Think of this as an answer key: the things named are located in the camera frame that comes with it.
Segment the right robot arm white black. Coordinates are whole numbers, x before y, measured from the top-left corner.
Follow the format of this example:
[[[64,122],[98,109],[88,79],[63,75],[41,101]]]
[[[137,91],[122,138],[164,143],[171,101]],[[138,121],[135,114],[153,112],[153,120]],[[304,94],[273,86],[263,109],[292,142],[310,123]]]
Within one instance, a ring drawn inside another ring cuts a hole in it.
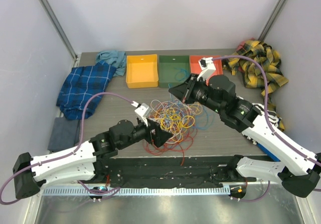
[[[227,164],[230,180],[250,177],[271,181],[302,198],[316,188],[320,181],[320,154],[297,144],[273,126],[267,114],[238,97],[235,84],[225,75],[204,82],[192,74],[185,82],[169,88],[169,93],[184,104],[198,102],[216,112],[226,126],[261,144],[278,158],[271,162],[236,155]]]

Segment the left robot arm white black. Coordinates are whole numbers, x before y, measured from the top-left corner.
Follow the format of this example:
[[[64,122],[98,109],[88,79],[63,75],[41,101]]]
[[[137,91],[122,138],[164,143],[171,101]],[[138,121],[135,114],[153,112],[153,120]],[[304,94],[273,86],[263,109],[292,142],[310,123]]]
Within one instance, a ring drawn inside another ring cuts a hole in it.
[[[107,176],[107,162],[142,140],[157,147],[173,134],[163,130],[159,123],[148,120],[134,125],[121,120],[108,131],[100,133],[80,146],[43,156],[20,154],[13,167],[16,199],[31,197],[41,189],[70,181],[102,183]]]

